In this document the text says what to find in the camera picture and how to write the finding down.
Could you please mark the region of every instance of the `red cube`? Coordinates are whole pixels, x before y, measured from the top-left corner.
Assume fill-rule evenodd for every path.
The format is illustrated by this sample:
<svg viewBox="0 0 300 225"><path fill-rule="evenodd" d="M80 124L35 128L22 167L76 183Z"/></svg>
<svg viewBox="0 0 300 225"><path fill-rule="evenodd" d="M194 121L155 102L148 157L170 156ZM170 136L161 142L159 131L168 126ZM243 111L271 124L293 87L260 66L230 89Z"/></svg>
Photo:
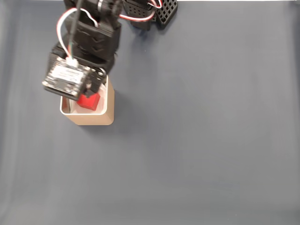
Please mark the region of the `red cube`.
<svg viewBox="0 0 300 225"><path fill-rule="evenodd" d="M100 100L100 95L98 93L96 93L90 97L81 95L79 97L79 100L77 101L77 104L82 108L91 109L91 110L95 111L97 109L99 100Z"/></svg>

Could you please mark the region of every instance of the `black bracket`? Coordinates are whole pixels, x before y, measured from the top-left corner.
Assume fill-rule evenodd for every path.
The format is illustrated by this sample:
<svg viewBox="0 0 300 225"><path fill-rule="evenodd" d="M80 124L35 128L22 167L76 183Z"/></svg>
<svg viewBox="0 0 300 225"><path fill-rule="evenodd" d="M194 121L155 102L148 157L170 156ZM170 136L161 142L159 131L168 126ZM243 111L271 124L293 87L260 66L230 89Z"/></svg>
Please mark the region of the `black bracket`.
<svg viewBox="0 0 300 225"><path fill-rule="evenodd" d="M125 12L132 17L147 17L154 8L145 0L123 0L123 4ZM152 21L131 22L131 24L142 30L150 30L151 22L156 22L159 28L164 29L176 14L177 9L177 0L163 0L162 8L157 9Z"/></svg>

